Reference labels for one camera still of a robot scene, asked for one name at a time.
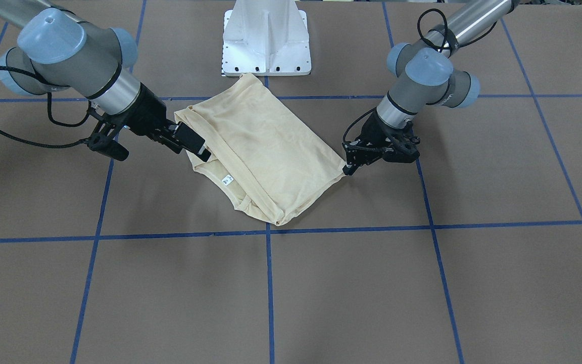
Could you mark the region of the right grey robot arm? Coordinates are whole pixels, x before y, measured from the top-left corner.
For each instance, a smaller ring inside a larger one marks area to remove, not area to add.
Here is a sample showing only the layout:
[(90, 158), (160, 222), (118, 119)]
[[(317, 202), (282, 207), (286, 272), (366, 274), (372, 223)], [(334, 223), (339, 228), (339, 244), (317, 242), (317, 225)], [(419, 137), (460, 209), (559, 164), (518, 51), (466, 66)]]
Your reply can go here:
[(166, 115), (166, 106), (130, 71), (138, 48), (122, 28), (99, 28), (48, 1), (0, 1), (0, 19), (18, 27), (18, 44), (0, 58), (0, 80), (15, 93), (46, 95), (74, 89), (88, 99), (87, 116), (97, 120), (88, 148), (118, 161), (129, 152), (116, 141), (127, 127), (176, 154), (201, 161), (211, 152), (205, 140)]

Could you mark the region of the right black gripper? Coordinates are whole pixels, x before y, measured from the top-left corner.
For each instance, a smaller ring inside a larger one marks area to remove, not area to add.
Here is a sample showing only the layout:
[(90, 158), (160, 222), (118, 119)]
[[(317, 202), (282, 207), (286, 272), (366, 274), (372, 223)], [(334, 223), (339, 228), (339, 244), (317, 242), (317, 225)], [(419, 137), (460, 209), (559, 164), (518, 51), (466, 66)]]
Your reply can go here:
[(204, 163), (212, 156), (205, 139), (185, 123), (169, 120), (165, 104), (144, 84), (139, 85), (137, 98), (128, 111), (125, 125), (132, 133), (165, 145), (176, 154), (186, 150)]

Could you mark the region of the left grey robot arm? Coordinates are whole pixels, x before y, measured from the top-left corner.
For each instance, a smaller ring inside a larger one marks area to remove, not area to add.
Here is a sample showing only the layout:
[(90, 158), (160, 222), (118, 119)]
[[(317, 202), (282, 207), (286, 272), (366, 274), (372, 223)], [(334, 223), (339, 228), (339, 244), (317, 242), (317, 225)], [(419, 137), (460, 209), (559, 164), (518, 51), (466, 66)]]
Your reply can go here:
[(468, 1), (450, 16), (437, 8), (420, 14), (418, 40), (395, 44), (386, 57), (395, 85), (378, 106), (358, 118), (363, 122), (358, 136), (351, 141), (346, 133), (342, 137), (344, 175), (351, 176), (378, 160), (418, 161), (421, 140), (413, 130), (416, 115), (432, 105), (466, 108), (480, 95), (478, 78), (455, 69), (451, 57), (487, 37), (519, 5), (520, 1)]

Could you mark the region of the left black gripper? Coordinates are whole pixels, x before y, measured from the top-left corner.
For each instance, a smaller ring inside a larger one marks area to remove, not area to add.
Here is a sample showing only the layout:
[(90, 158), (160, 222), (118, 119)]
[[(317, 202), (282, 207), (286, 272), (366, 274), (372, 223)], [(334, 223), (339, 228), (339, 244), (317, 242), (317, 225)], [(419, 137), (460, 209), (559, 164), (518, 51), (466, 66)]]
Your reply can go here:
[(359, 135), (359, 145), (354, 142), (343, 142), (346, 153), (346, 165), (343, 173), (346, 176), (353, 175), (360, 166), (370, 165), (379, 157), (394, 157), (397, 155), (393, 143), (394, 134), (386, 133), (385, 124), (379, 118), (377, 110), (373, 110), (362, 126)]

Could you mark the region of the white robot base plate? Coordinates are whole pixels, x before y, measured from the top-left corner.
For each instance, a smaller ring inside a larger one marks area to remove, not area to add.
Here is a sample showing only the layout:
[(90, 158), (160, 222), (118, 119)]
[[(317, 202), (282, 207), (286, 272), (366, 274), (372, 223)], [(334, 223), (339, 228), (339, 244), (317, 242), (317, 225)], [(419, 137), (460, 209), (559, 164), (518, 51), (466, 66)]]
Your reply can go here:
[(295, 1), (236, 1), (223, 16), (222, 75), (312, 71), (307, 14)]

